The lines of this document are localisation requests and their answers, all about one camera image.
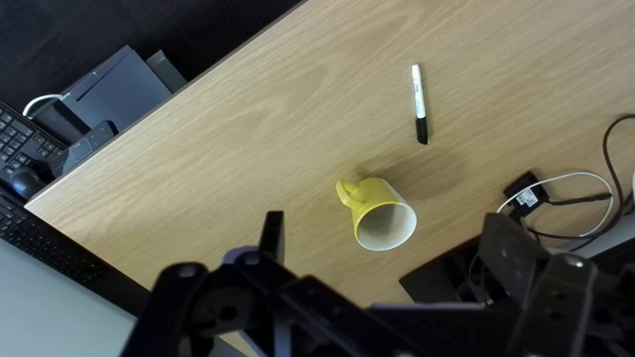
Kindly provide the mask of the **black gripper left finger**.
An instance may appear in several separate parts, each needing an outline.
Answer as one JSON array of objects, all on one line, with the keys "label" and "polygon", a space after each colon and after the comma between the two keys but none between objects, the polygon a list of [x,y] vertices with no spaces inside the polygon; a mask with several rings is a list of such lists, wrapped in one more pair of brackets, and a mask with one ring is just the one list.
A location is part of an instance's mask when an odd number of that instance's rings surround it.
[{"label": "black gripper left finger", "polygon": [[269,210],[259,242],[208,272],[198,262],[160,272],[121,357],[208,357],[240,333],[265,357],[365,357],[363,311],[315,278],[281,266],[283,212]]}]

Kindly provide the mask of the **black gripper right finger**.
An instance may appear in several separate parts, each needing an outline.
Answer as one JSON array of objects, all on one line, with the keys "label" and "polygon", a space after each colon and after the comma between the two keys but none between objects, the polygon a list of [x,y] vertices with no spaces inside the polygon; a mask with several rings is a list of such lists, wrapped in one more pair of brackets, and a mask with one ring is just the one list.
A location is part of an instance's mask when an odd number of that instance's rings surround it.
[{"label": "black gripper right finger", "polygon": [[517,305],[511,357],[633,357],[635,274],[601,272],[571,252],[551,254],[511,218],[488,212],[478,258]]}]

